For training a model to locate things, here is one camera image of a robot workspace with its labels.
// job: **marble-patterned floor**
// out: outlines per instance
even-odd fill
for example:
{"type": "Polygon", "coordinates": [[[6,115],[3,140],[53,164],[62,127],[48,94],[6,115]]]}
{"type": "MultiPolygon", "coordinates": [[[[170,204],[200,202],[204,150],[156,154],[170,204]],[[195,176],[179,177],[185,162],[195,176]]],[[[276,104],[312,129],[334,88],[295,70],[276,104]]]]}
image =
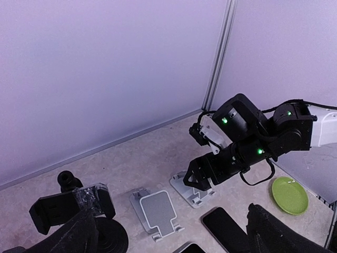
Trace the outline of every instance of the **marble-patterned floor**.
{"type": "MultiPolygon", "coordinates": [[[[324,245],[332,210],[308,193],[307,212],[301,216],[288,215],[274,204],[269,191],[271,181],[250,187],[236,175],[215,187],[217,194],[209,203],[192,209],[170,186],[169,179],[185,170],[189,161],[209,152],[208,147],[200,147],[188,134],[196,118],[191,116],[0,191],[0,251],[15,246],[29,248],[45,238],[37,232],[28,210],[39,197],[60,192],[56,178],[63,170],[72,171],[84,185],[97,182],[108,185],[117,212],[115,219],[129,236],[130,253],[170,253],[187,241],[196,242],[208,253],[224,252],[203,227],[200,217],[221,206],[245,230],[250,203],[260,204],[294,231],[324,245]],[[139,187],[167,190],[178,215],[177,222],[185,230],[155,243],[144,231],[129,202],[132,189],[139,187]]],[[[269,166],[261,162],[252,167],[246,178],[256,182],[269,174],[269,166]]],[[[275,177],[283,175],[285,173],[276,168],[275,177]]]]}

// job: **wall baseboard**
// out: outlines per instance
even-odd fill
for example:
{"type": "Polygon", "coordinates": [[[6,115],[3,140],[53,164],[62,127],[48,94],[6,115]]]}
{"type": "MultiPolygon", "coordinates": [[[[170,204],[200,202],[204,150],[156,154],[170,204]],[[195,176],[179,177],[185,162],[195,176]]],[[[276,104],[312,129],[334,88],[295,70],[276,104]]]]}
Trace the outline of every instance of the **wall baseboard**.
{"type": "Polygon", "coordinates": [[[77,160],[79,160],[79,159],[82,159],[82,158],[84,158],[84,157],[88,157],[89,155],[98,153],[98,152],[100,152],[100,151],[102,151],[102,150],[111,148],[111,147],[113,147],[113,146],[116,146],[116,145],[121,144],[121,143],[123,143],[123,142],[126,142],[126,141],[128,141],[128,140],[131,140],[131,139],[133,139],[133,138],[139,137],[139,136],[141,136],[141,135],[143,135],[143,134],[146,134],[146,133],[149,133],[149,132],[154,131],[154,130],[156,130],[156,129],[162,128],[162,127],[164,127],[164,126],[166,126],[166,125],[169,125],[169,124],[172,124],[172,123],[174,123],[174,122],[176,122],[176,121],[179,121],[179,120],[185,119],[185,118],[187,118],[187,117],[193,116],[193,115],[195,115],[195,114],[197,114],[197,113],[199,113],[199,112],[201,112],[201,109],[198,109],[198,110],[195,110],[195,111],[193,111],[193,112],[187,113],[187,114],[185,114],[185,115],[182,115],[182,116],[180,116],[180,117],[174,118],[174,119],[169,120],[169,121],[166,121],[166,122],[164,122],[164,123],[155,125],[155,126],[153,126],[153,127],[151,127],[151,128],[145,129],[145,130],[140,131],[140,132],[138,132],[138,133],[131,134],[131,135],[127,136],[127,137],[124,137],[124,138],[121,138],[121,139],[119,139],[119,140],[110,142],[110,143],[108,143],[108,144],[105,144],[105,145],[100,146],[100,147],[98,147],[98,148],[95,148],[95,149],[93,149],[93,150],[90,150],[90,151],[84,152],[84,153],[82,153],[82,154],[76,155],[76,156],[74,156],[74,157],[72,157],[72,158],[69,158],[69,159],[66,159],[66,160],[64,160],[64,161],[58,162],[58,163],[56,163],[56,164],[54,164],[54,165],[51,165],[51,166],[49,166],[49,167],[47,167],[47,168],[40,169],[40,170],[38,170],[38,171],[36,171],[36,172],[33,172],[33,173],[31,173],[31,174],[28,174],[28,175],[26,175],[26,176],[23,176],[23,177],[21,177],[21,178],[18,178],[18,179],[16,179],[16,180],[11,181],[11,182],[8,182],[8,183],[5,183],[5,184],[3,184],[3,185],[0,185],[0,191],[6,189],[6,188],[8,188],[8,187],[14,186],[14,185],[16,185],[16,184],[18,184],[18,183],[24,182],[24,181],[26,181],[26,180],[28,180],[28,179],[31,179],[31,178],[34,178],[34,177],[39,176],[39,175],[41,175],[41,174],[47,173],[47,172],[49,172],[49,171],[52,171],[52,170],[54,170],[54,169],[56,169],[56,168],[59,168],[59,167],[61,167],[61,166],[63,166],[63,165],[72,163],[72,162],[77,161],[77,160]]]}

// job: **black phone holder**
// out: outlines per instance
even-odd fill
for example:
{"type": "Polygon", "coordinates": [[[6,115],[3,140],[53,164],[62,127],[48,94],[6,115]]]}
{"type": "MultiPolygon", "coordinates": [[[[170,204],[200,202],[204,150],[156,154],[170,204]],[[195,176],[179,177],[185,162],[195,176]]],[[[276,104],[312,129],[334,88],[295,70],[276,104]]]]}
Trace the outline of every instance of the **black phone holder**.
{"type": "MultiPolygon", "coordinates": [[[[39,198],[29,210],[37,231],[46,235],[51,226],[61,224],[66,226],[67,222],[74,222],[77,216],[80,217],[77,214],[89,210],[91,217],[94,217],[98,231],[98,235],[94,237],[97,240],[97,249],[93,252],[125,253],[128,248],[127,233],[121,224],[113,220],[116,212],[107,186],[98,183],[84,188],[81,181],[70,171],[61,172],[57,177],[57,182],[61,186],[61,193],[39,198]]],[[[94,233],[93,230],[92,232],[85,231],[83,228],[77,232],[73,231],[76,227],[70,229],[75,237],[94,233]]],[[[88,243],[85,238],[88,236],[83,236],[83,245],[88,243]]]]}

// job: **phone screen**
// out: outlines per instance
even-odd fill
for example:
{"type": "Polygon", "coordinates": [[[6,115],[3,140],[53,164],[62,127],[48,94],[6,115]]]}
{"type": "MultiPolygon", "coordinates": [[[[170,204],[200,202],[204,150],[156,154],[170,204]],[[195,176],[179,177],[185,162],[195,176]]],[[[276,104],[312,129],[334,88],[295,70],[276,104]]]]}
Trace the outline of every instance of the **phone screen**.
{"type": "Polygon", "coordinates": [[[247,234],[223,208],[206,214],[202,222],[229,253],[249,252],[247,234]]]}
{"type": "Polygon", "coordinates": [[[206,253],[197,244],[190,244],[181,253],[206,253]]]}

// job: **purple-tinted wall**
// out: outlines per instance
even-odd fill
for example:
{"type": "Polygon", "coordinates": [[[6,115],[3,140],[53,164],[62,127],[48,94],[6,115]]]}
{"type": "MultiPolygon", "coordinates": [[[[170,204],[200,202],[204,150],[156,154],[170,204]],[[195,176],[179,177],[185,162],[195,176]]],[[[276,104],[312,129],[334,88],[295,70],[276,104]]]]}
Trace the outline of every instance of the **purple-tinted wall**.
{"type": "Polygon", "coordinates": [[[201,107],[226,1],[1,1],[0,185],[201,107]]]}
{"type": "MultiPolygon", "coordinates": [[[[336,1],[238,1],[213,108],[239,92],[260,109],[295,98],[337,105],[336,24],[336,1]]],[[[337,199],[337,145],[292,152],[279,165],[337,199]]]]}

